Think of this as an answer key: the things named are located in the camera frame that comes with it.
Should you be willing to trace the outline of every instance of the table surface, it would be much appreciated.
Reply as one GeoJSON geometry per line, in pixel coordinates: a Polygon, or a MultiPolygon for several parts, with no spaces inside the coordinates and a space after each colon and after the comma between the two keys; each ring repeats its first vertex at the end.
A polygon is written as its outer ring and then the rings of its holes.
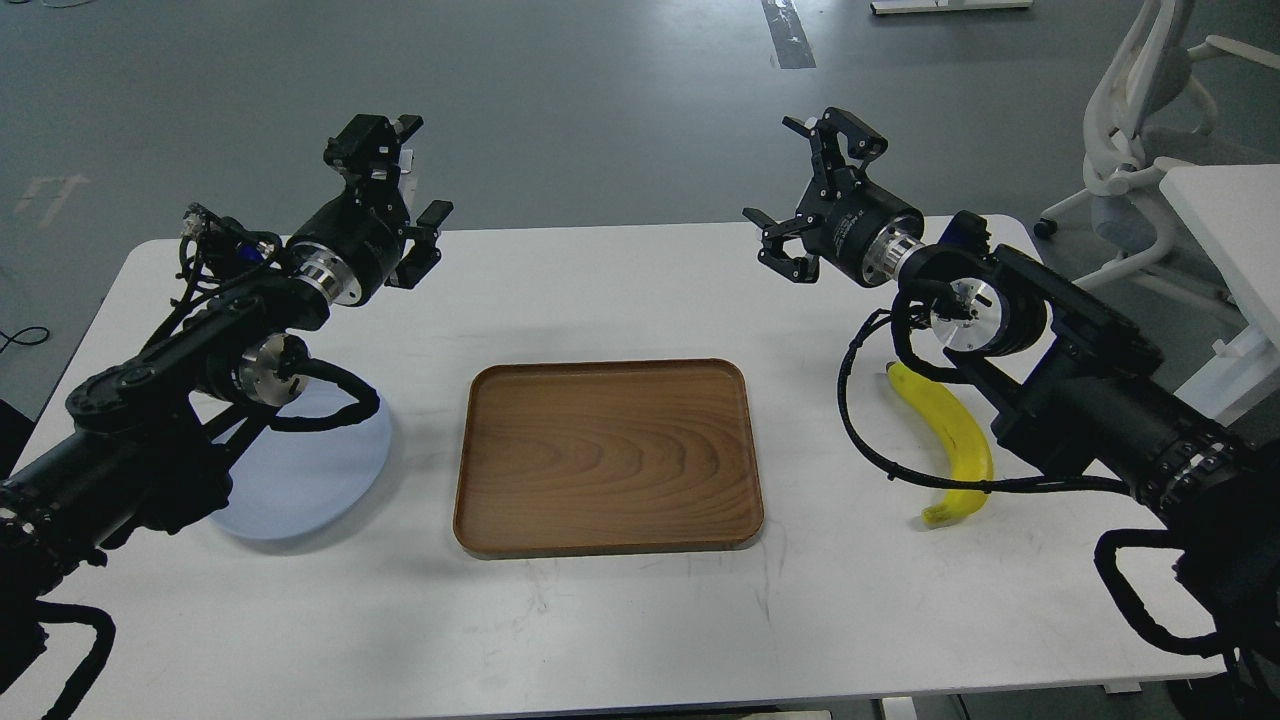
{"type": "Polygon", "coordinates": [[[1160,182],[1251,324],[1280,345],[1280,165],[1174,168],[1160,182]]]}
{"type": "MultiPolygon", "coordinates": [[[[943,225],[931,219],[929,237],[943,225]]],[[[1015,220],[992,218],[992,229],[1030,249],[1015,220]]],[[[174,247],[129,256],[23,464],[70,432],[68,392],[129,356],[164,315],[174,247]]],[[[933,491],[886,482],[858,455],[835,378],[890,287],[860,288],[829,266],[815,286],[791,284],[756,263],[745,223],[448,232],[440,247],[417,290],[383,290],[303,333],[390,406],[390,459],[351,512],[292,542],[236,541],[207,520],[174,537],[138,532],[106,569],[82,568],[51,593],[106,609],[119,628],[86,717],[524,715],[1216,671],[1143,643],[1094,574],[1100,533],[1155,527],[1134,502],[997,496],[960,525],[925,530],[918,515],[933,491]],[[753,544],[545,560],[462,550],[453,498],[477,373],[668,357],[723,357],[746,378],[767,518],[753,544]]],[[[891,457],[945,473],[937,441],[888,389],[888,338],[863,356],[855,421],[891,457]]],[[[1016,363],[1025,372],[1034,359],[1016,363]]],[[[975,393],[957,395],[989,421],[975,393]]],[[[1001,477],[1029,471],[996,456],[1001,477]]],[[[1174,583],[1171,555],[1123,560],[1157,618],[1210,629],[1174,583]]],[[[0,715],[46,708],[88,641],[55,628],[0,715]]]]}

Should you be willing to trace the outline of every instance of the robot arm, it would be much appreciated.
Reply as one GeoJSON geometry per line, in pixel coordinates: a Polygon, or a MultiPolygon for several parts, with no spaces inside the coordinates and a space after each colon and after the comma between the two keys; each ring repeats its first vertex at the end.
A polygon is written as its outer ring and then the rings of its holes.
{"type": "Polygon", "coordinates": [[[41,623],[91,624],[99,642],[51,712],[69,715],[105,664],[114,626],[100,610],[41,596],[81,562],[105,564],[104,550],[138,527],[172,534],[224,507],[228,470],[265,428],[323,430],[378,410],[371,387],[311,357],[288,331],[319,329],[330,305],[364,305],[383,284],[412,288],[439,261],[453,205],[434,201],[411,224],[398,190],[401,145],[421,126],[416,115],[356,115],[324,154],[342,193],[287,243],[189,209],[187,288],[174,311],[138,355],[72,392],[69,438],[0,484],[0,692],[44,652],[41,623]],[[328,418],[276,418],[310,377],[355,402],[328,418]],[[197,391],[229,406],[201,423],[189,401],[197,391]]]}
{"type": "MultiPolygon", "coordinates": [[[[896,282],[886,322],[908,366],[938,382],[973,384],[998,411],[996,441],[1047,475],[1078,475],[1101,460],[1165,524],[1165,530],[1111,530],[1094,555],[1117,607],[1144,639],[1206,656],[1248,647],[1280,661],[1280,523],[1272,514],[1280,454],[1254,450],[1156,386],[1151,374],[1162,356],[1137,325],[1016,250],[991,251],[982,218],[960,213],[938,243],[922,242],[920,213],[867,177],[887,143],[849,113],[829,108],[812,127],[791,118],[783,124],[809,137],[814,176],[794,220],[778,224],[744,210],[762,229],[760,261],[792,282],[817,279],[819,258],[864,287],[896,282]],[[840,136],[859,165],[840,155],[840,136]],[[792,238],[801,240],[805,259],[782,251],[792,238]],[[1046,325],[1055,341],[1023,383],[989,361],[1030,347],[1046,325]],[[913,332],[925,328],[950,368],[913,351],[913,332]],[[1217,632],[1179,638],[1156,624],[1116,568],[1124,547],[1181,550],[1178,580],[1210,611],[1217,632]]],[[[846,365],[873,322],[864,328],[846,365]]],[[[847,416],[846,429],[869,460],[915,482],[870,452],[847,416]]],[[[982,489],[1019,486],[1004,483],[982,489]]]]}

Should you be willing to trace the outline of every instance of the brown tray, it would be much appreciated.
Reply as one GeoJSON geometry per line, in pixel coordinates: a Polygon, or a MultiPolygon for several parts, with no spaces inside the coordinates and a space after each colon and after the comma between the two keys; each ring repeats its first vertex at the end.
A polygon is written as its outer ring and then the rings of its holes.
{"type": "Polygon", "coordinates": [[[498,365],[471,383],[453,534],[476,555],[726,550],[763,521],[731,363],[498,365]]]}

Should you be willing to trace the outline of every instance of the gray floor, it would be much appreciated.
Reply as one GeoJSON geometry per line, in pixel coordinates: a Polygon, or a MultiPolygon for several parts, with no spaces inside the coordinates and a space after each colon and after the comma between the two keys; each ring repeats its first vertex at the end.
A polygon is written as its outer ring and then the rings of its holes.
{"type": "MultiPolygon", "coordinates": [[[[751,0],[0,5],[0,329],[52,331],[0,355],[0,398],[42,411],[115,269],[137,243],[175,236],[188,202],[252,228],[298,227],[338,188],[324,140],[361,111],[426,118],[413,143],[416,205],[456,201],[454,229],[733,220],[744,205],[785,213],[808,159],[780,119],[827,105],[891,140],[873,177],[925,213],[1034,222],[1079,187],[1080,115],[1139,5],[1042,0],[874,18],[864,1],[796,4],[813,69],[777,68],[751,0]],[[33,179],[74,176],[88,182],[56,213],[61,181],[18,211],[33,179]]],[[[1189,38],[1217,32],[1280,50],[1280,4],[1201,5],[1189,38]]],[[[1225,60],[1199,74],[1226,137],[1280,152],[1275,77],[1225,60]]],[[[1166,115],[1176,123],[1189,110],[1166,115]]],[[[436,272],[468,272],[448,264],[448,245],[436,272]]],[[[1083,231],[1044,252],[1069,273],[1107,254],[1083,231]]],[[[1229,332],[1132,286],[1105,297],[1165,347],[1166,384],[1229,332]]],[[[1044,693],[970,708],[1169,715],[1153,692],[1044,693]]]]}

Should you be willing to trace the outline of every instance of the blue plate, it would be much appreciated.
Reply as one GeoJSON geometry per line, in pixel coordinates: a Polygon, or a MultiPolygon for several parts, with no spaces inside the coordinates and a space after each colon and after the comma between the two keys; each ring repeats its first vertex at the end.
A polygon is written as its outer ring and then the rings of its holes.
{"type": "MultiPolygon", "coordinates": [[[[312,379],[280,415],[320,418],[351,402],[351,396],[333,383],[312,379]]],[[[335,520],[365,495],[387,464],[390,445],[385,402],[358,425],[321,433],[264,430],[232,466],[230,505],[209,518],[244,539],[310,533],[335,520]]]]}

